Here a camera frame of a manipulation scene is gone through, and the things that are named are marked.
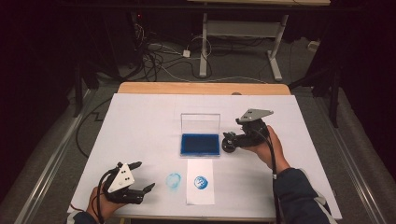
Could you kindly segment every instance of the white card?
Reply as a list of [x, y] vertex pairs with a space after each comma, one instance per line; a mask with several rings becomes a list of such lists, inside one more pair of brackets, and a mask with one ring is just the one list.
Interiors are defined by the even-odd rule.
[[215, 204], [213, 162], [210, 159], [188, 159], [187, 204]]

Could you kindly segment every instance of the wooden table edge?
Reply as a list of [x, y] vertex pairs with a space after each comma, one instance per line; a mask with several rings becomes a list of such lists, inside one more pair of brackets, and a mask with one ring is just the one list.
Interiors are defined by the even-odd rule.
[[285, 84], [123, 82], [118, 93], [204, 95], [290, 95]]

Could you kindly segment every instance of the wire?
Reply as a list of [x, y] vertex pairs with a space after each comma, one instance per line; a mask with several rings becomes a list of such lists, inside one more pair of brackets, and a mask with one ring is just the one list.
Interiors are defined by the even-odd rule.
[[196, 40], [196, 39], [199, 39], [199, 38], [205, 40], [205, 41], [207, 42], [207, 44], [209, 44], [209, 53], [206, 54], [206, 57], [207, 57], [207, 56], [209, 56], [210, 53], [212, 52], [212, 45], [210, 44], [209, 40], [207, 40], [206, 38], [203, 38], [202, 36], [199, 36], [199, 35], [198, 35], [198, 36], [196, 36], [195, 38], [193, 38], [193, 39], [190, 41], [190, 44], [192, 43], [192, 41], [194, 41], [194, 40]]
[[296, 3], [296, 4], [299, 5], [299, 6], [307, 6], [307, 5], [305, 5], [305, 4], [301, 4], [301, 3], [297, 2], [297, 1], [295, 1], [295, 0], [293, 0], [293, 2]]
[[106, 99], [106, 100], [103, 101], [101, 104], [99, 104], [96, 108], [94, 108], [94, 109], [82, 120], [82, 122], [81, 122], [81, 123], [78, 125], [78, 127], [77, 127], [77, 130], [76, 130], [76, 145], [77, 145], [78, 151], [79, 151], [85, 158], [87, 158], [87, 159], [89, 158], [89, 156], [82, 150], [81, 145], [79, 144], [79, 141], [78, 141], [78, 133], [79, 133], [79, 130], [80, 130], [82, 124], [85, 122], [85, 120], [86, 120], [91, 114], [93, 114], [93, 112], [94, 112], [96, 109], [98, 109], [100, 106], [104, 105], [106, 102], [110, 101], [111, 99], [112, 99], [112, 97]]
[[252, 77], [224, 77], [224, 78], [218, 78], [218, 79], [212, 79], [212, 80], [205, 80], [205, 81], [191, 81], [191, 80], [187, 80], [184, 78], [180, 78], [180, 77], [175, 77], [172, 73], [170, 73], [168, 70], [166, 70], [166, 68], [162, 67], [163, 71], [165, 71], [170, 77], [177, 79], [179, 81], [184, 81], [184, 82], [190, 82], [190, 83], [206, 83], [206, 82], [217, 82], [217, 81], [222, 81], [222, 80], [228, 80], [228, 79], [236, 79], [236, 78], [241, 78], [241, 79], [248, 79], [248, 80], [253, 80], [253, 81], [257, 81], [257, 82], [261, 82], [261, 83], [267, 83], [261, 80], [258, 80], [256, 78], [252, 78]]
[[103, 217], [102, 217], [102, 211], [101, 211], [101, 209], [100, 209], [100, 195], [102, 194], [102, 193], [101, 193], [102, 183], [103, 183], [103, 180], [106, 178], [106, 176], [108, 176], [108, 175], [110, 175], [110, 174], [111, 174], [110, 171], [107, 171], [104, 175], [102, 175], [102, 178], [100, 178], [100, 180], [99, 180], [98, 189], [97, 189], [97, 193], [96, 193], [96, 208], [97, 208], [97, 214], [95, 213], [95, 209], [93, 209], [93, 207], [92, 207], [93, 212], [96, 214], [96, 216], [97, 216], [98, 219], [99, 219], [99, 223], [101, 223], [101, 224], [104, 224], [104, 223], [105, 223], [105, 221], [104, 221], [104, 219], [103, 219]]
[[274, 152], [274, 146], [271, 140], [271, 135], [269, 134], [268, 130], [268, 137], [265, 137], [261, 132], [257, 130], [253, 130], [255, 133], [257, 133], [259, 136], [262, 137], [262, 139], [265, 141], [267, 146], [270, 148], [270, 153], [271, 153], [271, 163], [272, 163], [272, 174], [273, 174], [273, 194], [274, 194], [274, 206], [276, 210], [276, 224], [280, 224], [280, 210], [279, 210], [279, 199], [274, 191], [275, 189], [275, 182], [276, 182], [276, 157], [275, 157], [275, 152]]
[[139, 39], [140, 35], [142, 35], [141, 40], [140, 40], [140, 44], [137, 46], [138, 48], [140, 48], [140, 46], [143, 44], [143, 40], [145, 39], [145, 30], [143, 29], [143, 27], [137, 23], [134, 24], [135, 26], [137, 26], [139, 28], [139, 33], [137, 34], [136, 39]]
[[208, 68], [209, 68], [209, 75], [207, 75], [207, 76], [205, 76], [205, 77], [197, 77], [197, 76], [194, 76], [194, 77], [199, 78], [199, 79], [206, 79], [206, 78], [210, 78], [210, 77], [213, 75], [212, 65], [210, 65], [209, 61], [207, 60], [207, 56], [209, 56], [209, 54], [207, 54], [207, 55], [205, 56], [205, 55], [201, 52], [201, 56], [202, 56], [202, 58], [206, 61], [206, 64], [207, 64], [207, 66], [208, 66]]
[[[250, 39], [231, 40], [230, 38], [227, 38], [227, 36], [225, 38], [221, 38], [221, 37], [214, 36], [214, 35], [208, 35], [207, 37], [211, 37], [211, 38], [217, 39], [219, 41], [225, 41], [230, 45], [230, 46], [215, 45], [215, 44], [213, 44], [213, 40], [210, 40], [212, 43], [212, 45], [211, 45], [212, 49], [214, 49], [214, 48], [223, 48], [223, 49], [230, 48], [230, 49], [228, 49], [227, 52], [222, 53], [222, 54], [216, 54], [216, 53], [214, 53], [214, 50], [212, 50], [212, 55], [218, 56], [218, 57], [226, 56], [226, 55], [232, 53], [235, 49], [257, 47], [266, 39], [266, 38], [254, 38], [253, 41], [251, 41], [251, 38]], [[246, 44], [246, 43], [242, 43], [242, 41], [251, 41], [251, 42]], [[242, 47], [236, 47], [234, 44], [242, 45]]]
[[80, 208], [76, 208], [72, 203], [69, 204], [70, 207], [72, 207], [74, 210], [79, 211], [79, 212], [85, 212], [84, 210], [80, 209]]
[[166, 48], [166, 49], [171, 49], [172, 51], [171, 51], [171, 52], [164, 52], [164, 51], [163, 51], [162, 53], [175, 53], [175, 54], [181, 55], [181, 53], [179, 53], [177, 50], [172, 49], [172, 48], [170, 48], [170, 47], [167, 47], [167, 46], [165, 46], [165, 45], [163, 45], [163, 44], [161, 44], [161, 45], [159, 45], [159, 44], [148, 44], [148, 46], [150, 46], [150, 45], [161, 46], [159, 49], [156, 49], [156, 50], [154, 50], [154, 51], [158, 51], [158, 50], [160, 50], [160, 49], [162, 49], [162, 48]]

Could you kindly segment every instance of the human hand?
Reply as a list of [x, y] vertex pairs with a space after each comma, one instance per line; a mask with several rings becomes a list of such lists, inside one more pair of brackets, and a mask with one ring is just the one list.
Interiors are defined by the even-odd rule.
[[[96, 214], [98, 214], [98, 209], [97, 209], [97, 190], [98, 188], [95, 187], [92, 190], [90, 201], [87, 207], [86, 212], [91, 214], [91, 216], [96, 220], [97, 223], [99, 223], [99, 218]], [[103, 185], [101, 187], [101, 193], [100, 193], [100, 210], [101, 214], [104, 220], [108, 220], [113, 213], [123, 207], [126, 203], [113, 203], [107, 200], [106, 196], [103, 194]]]
[[[280, 143], [279, 138], [274, 132], [274, 129], [269, 125], [267, 125], [267, 128], [274, 148], [274, 154], [276, 158], [276, 173], [279, 174], [283, 170], [290, 168], [290, 166], [286, 161], [285, 156], [283, 155], [282, 144]], [[244, 149], [256, 153], [270, 169], [273, 168], [273, 164], [271, 161], [271, 151], [265, 142], [255, 147], [244, 147]]]

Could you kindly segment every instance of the cable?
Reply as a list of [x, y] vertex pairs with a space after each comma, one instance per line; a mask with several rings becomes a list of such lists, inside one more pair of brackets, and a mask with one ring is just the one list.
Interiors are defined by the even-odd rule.
[[98, 214], [97, 214], [97, 212], [95, 211], [95, 206], [93, 205], [93, 201], [95, 201], [95, 199], [97, 199], [97, 195], [95, 196], [95, 197], [93, 197], [92, 198], [92, 201], [91, 201], [91, 207], [92, 207], [92, 211], [93, 211], [93, 213], [96, 215], [96, 217], [98, 217], [99, 218], [99, 216], [98, 216]]
[[207, 44], [209, 44], [209, 53], [207, 53], [207, 55], [206, 55], [206, 57], [207, 57], [207, 56], [209, 56], [210, 53], [212, 52], [212, 45], [210, 44], [209, 40], [207, 40], [206, 38], [203, 38], [202, 36], [199, 36], [199, 35], [198, 35], [198, 36], [196, 36], [195, 38], [193, 38], [193, 39], [190, 41], [190, 44], [192, 43], [192, 41], [194, 41], [194, 40], [196, 40], [196, 39], [199, 39], [199, 38], [205, 40], [205, 41], [207, 42]]
[[[251, 39], [231, 40], [231, 39], [229, 39], [227, 37], [226, 38], [220, 38], [220, 37], [214, 36], [214, 35], [208, 35], [207, 37], [215, 38], [217, 40], [226, 41], [227, 43], [229, 43], [230, 49], [228, 49], [228, 52], [226, 52], [226, 53], [215, 54], [215, 53], [213, 53], [214, 50], [212, 50], [212, 55], [218, 56], [218, 57], [226, 56], [226, 55], [232, 53], [234, 49], [244, 49], [244, 48], [248, 48], [248, 47], [257, 47], [266, 39], [266, 38], [254, 38], [251, 43], [245, 44], [245, 43], [241, 43], [241, 41], [251, 41]], [[242, 47], [236, 47], [234, 44], [242, 45]], [[211, 46], [212, 46], [212, 49], [214, 49], [214, 48], [228, 48], [229, 47], [229, 46], [214, 45], [214, 44], [212, 44]]]
[[140, 44], [137, 46], [138, 48], [140, 48], [140, 46], [143, 44], [143, 40], [145, 39], [145, 30], [143, 29], [143, 27], [137, 23], [134, 24], [135, 26], [137, 26], [139, 28], [139, 33], [137, 34], [136, 39], [139, 39], [140, 34], [142, 35], [142, 38], [140, 40]]
[[74, 210], [79, 211], [79, 212], [85, 212], [83, 209], [76, 208], [72, 203], [69, 204], [70, 207], [72, 207]]
[[198, 76], [194, 75], [194, 77], [196, 77], [196, 78], [198, 78], [198, 79], [207, 79], [207, 78], [212, 77], [212, 75], [213, 75], [212, 65], [210, 65], [209, 61], [207, 60], [207, 56], [209, 56], [209, 54], [207, 54], [207, 55], [205, 56], [205, 55], [201, 52], [201, 56], [202, 56], [202, 58], [206, 61], [207, 67], [209, 68], [209, 71], [210, 71], [209, 75], [207, 75], [207, 76], [205, 76], [205, 77], [198, 77]]
[[294, 2], [295, 4], [297, 4], [297, 5], [299, 5], [299, 6], [307, 6], [307, 5], [305, 5], [305, 4], [301, 4], [301, 3], [299, 3], [299, 2], [296, 2], [295, 0], [293, 0], [293, 2]]
[[81, 123], [78, 125], [77, 130], [76, 130], [76, 145], [77, 148], [79, 150], [79, 152], [85, 157], [85, 158], [89, 158], [89, 156], [82, 150], [81, 145], [78, 142], [78, 133], [79, 133], [79, 129], [81, 128], [82, 124], [85, 122], [85, 120], [91, 115], [93, 114], [93, 112], [99, 108], [101, 105], [104, 105], [106, 102], [110, 101], [112, 99], [112, 97], [106, 99], [105, 101], [103, 101], [101, 104], [99, 104], [96, 108], [94, 108], [82, 121]]
[[[149, 78], [150, 78], [150, 77], [154, 77], [154, 80], [153, 80], [153, 81], [154, 81], [154, 82], [157, 81], [157, 75], [158, 75], [157, 69], [160, 69], [160, 67], [157, 67], [157, 64], [163, 63], [163, 57], [162, 57], [161, 55], [159, 55], [159, 54], [156, 54], [156, 53], [153, 53], [153, 55], [151, 55], [150, 53], [148, 53], [148, 54], [145, 55], [146, 60], [147, 60], [148, 62], [151, 62], [151, 63], [152, 63], [152, 66], [146, 66], [146, 65], [145, 65], [145, 66], [144, 66], [144, 69], [143, 69], [145, 75], [144, 75], [142, 78], [139, 78], [139, 79], [143, 79], [143, 78], [144, 78], [146, 81], [150, 82]], [[154, 75], [150, 76], [149, 73], [150, 73], [152, 70], [154, 70]]]
[[[167, 47], [167, 46], [165, 46], [163, 44], [161, 44], [161, 45], [159, 45], [159, 44], [150, 44], [150, 45], [161, 46], [159, 49], [155, 49], [155, 50], [152, 49], [155, 52], [160, 52], [160, 53], [165, 53], [165, 54], [176, 54], [176, 55], [179, 55], [179, 56], [183, 56], [183, 54], [179, 53], [177, 50], [172, 49], [170, 47]], [[160, 49], [162, 49], [162, 48], [170, 49], [172, 51], [160, 51]], [[177, 58], [177, 60], [179, 60], [179, 59], [199, 60], [200, 58], [187, 58], [187, 57], [183, 56], [183, 57]]]
[[252, 78], [252, 77], [224, 77], [224, 78], [218, 78], [218, 79], [212, 79], [212, 80], [205, 80], [205, 81], [191, 81], [191, 80], [187, 80], [184, 78], [180, 78], [180, 77], [175, 77], [174, 75], [172, 75], [168, 70], [166, 70], [166, 68], [162, 67], [163, 71], [165, 71], [169, 76], [171, 76], [174, 79], [180, 80], [180, 81], [185, 81], [185, 82], [190, 82], [190, 83], [206, 83], [206, 82], [217, 82], [217, 81], [222, 81], [222, 80], [227, 80], [227, 79], [235, 79], [235, 78], [242, 78], [242, 79], [248, 79], [248, 80], [253, 80], [253, 81], [257, 81], [257, 82], [261, 82], [261, 83], [265, 83], [264, 81]]
[[275, 182], [276, 182], [276, 157], [275, 157], [275, 152], [274, 152], [274, 146], [272, 144], [271, 140], [271, 135], [268, 132], [268, 137], [265, 137], [262, 133], [259, 131], [253, 130], [255, 133], [260, 135], [262, 139], [265, 141], [267, 146], [270, 148], [270, 153], [271, 153], [271, 163], [272, 163], [272, 175], [273, 175], [273, 194], [274, 194], [274, 206], [276, 210], [276, 224], [280, 224], [280, 210], [279, 210], [279, 199], [274, 191], [275, 189]]
[[104, 175], [102, 175], [102, 178], [100, 178], [100, 180], [99, 180], [98, 189], [97, 189], [97, 193], [96, 193], [96, 208], [97, 208], [97, 214], [95, 213], [95, 210], [94, 210], [93, 207], [92, 207], [93, 212], [96, 214], [96, 216], [97, 216], [98, 219], [99, 219], [99, 223], [101, 223], [101, 224], [104, 224], [104, 223], [105, 223], [105, 220], [104, 220], [103, 217], [102, 217], [102, 211], [101, 211], [101, 209], [100, 209], [100, 195], [101, 195], [102, 183], [103, 183], [103, 180], [106, 178], [106, 176], [108, 176], [108, 175], [110, 175], [110, 174], [111, 174], [111, 171], [107, 171]]

